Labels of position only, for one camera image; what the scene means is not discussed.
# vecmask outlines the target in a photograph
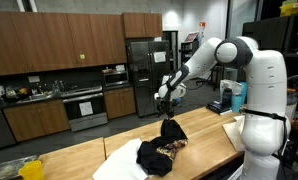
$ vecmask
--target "bottle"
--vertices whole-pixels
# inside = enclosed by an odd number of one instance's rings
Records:
[[[231,97],[232,97],[232,89],[225,88],[222,93],[222,101],[221,101],[222,108],[231,107]]]

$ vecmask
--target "yellow object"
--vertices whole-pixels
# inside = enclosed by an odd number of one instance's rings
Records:
[[[280,17],[282,16],[290,16],[292,14],[298,13],[298,3],[287,4],[284,6],[280,6]]]
[[[23,177],[24,180],[44,180],[41,161],[32,161],[24,165],[19,170],[19,175]]]
[[[86,59],[86,56],[84,54],[80,54],[80,59]]]

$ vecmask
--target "cabinet door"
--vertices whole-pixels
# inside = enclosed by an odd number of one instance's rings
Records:
[[[30,71],[57,69],[42,14],[12,12],[11,18]]]
[[[162,36],[162,16],[161,14],[144,14],[147,37]]]
[[[104,94],[108,119],[122,116],[119,90],[107,91]]]
[[[74,68],[76,54],[66,14],[43,13],[58,69]]]
[[[8,12],[0,12],[0,75],[28,72],[25,57]]]
[[[127,63],[122,17],[120,15],[107,15],[107,21],[114,64]]]
[[[95,46],[93,43],[88,14],[67,14],[69,27],[76,51],[79,67],[96,66]]]
[[[112,34],[108,31],[106,15],[89,14],[95,51],[99,64],[114,64],[109,38]]]
[[[16,140],[24,141],[45,135],[36,109],[4,110]]]
[[[143,13],[123,13],[126,38],[146,37]]]
[[[46,134],[70,129],[62,101],[47,102],[46,105],[41,106],[37,111]]]
[[[120,89],[120,100],[123,115],[136,112],[135,98],[132,87]]]

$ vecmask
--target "sink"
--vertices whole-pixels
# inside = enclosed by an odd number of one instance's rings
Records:
[[[27,103],[27,102],[32,102],[32,101],[39,101],[39,100],[49,99],[52,97],[53,97],[53,95],[34,94],[34,95],[27,97],[24,100],[18,101],[17,103]]]

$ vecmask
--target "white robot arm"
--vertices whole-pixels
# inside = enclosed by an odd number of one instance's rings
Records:
[[[279,160],[272,156],[285,145],[290,131],[285,118],[287,75],[283,56],[277,51],[259,51],[251,38],[237,37],[204,43],[195,55],[174,74],[166,76],[158,95],[158,109],[173,117],[170,101],[183,96],[182,82],[209,71],[216,62],[226,67],[244,68],[248,84],[248,104],[242,141],[246,147],[240,179],[274,180]]]

